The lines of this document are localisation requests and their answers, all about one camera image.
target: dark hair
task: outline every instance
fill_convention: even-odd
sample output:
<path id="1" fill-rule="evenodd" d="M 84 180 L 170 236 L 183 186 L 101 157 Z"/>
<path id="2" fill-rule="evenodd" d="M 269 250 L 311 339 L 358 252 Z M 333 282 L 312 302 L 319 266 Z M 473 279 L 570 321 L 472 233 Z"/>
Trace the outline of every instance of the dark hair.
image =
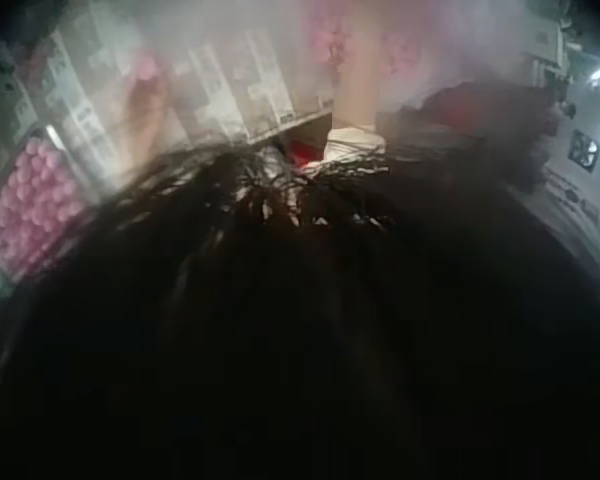
<path id="1" fill-rule="evenodd" d="M 1 468 L 600 468 L 599 291 L 470 158 L 427 156 L 157 159 L 0 301 Z"/>

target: fingers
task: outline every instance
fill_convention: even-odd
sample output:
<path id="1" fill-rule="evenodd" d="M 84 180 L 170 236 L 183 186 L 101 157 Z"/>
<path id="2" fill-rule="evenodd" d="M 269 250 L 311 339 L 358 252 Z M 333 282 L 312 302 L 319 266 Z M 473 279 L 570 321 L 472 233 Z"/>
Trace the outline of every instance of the fingers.
<path id="1" fill-rule="evenodd" d="M 123 112 L 123 149 L 130 167 L 145 165 L 155 146 L 170 105 L 170 83 L 165 70 L 151 55 L 141 56 L 130 79 Z"/>

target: merchandise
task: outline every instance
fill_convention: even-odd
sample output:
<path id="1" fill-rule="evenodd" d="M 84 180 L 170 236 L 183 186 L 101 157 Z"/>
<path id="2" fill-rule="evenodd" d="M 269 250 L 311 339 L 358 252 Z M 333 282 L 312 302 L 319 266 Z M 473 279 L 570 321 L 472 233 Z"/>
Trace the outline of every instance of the merchandise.
<path id="1" fill-rule="evenodd" d="M 36 131 L 0 190 L 0 268 L 16 278 L 35 272 L 85 207 L 65 153 Z"/>

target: red item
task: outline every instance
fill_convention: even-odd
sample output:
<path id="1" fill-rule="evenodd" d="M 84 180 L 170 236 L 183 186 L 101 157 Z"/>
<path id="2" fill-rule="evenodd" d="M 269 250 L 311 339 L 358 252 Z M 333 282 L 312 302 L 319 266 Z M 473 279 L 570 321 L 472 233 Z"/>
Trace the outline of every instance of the red item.
<path id="1" fill-rule="evenodd" d="M 296 167 L 304 167 L 310 162 L 322 161 L 324 152 L 306 143 L 292 141 L 289 151 Z"/>

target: black sign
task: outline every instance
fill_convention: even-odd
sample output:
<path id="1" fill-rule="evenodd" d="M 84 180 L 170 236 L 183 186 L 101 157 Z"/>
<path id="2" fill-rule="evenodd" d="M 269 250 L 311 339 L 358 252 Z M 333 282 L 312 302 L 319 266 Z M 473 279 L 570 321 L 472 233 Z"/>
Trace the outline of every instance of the black sign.
<path id="1" fill-rule="evenodd" d="M 588 172 L 593 171 L 598 161 L 600 146 L 580 130 L 574 130 L 569 147 L 569 160 L 577 163 Z"/>

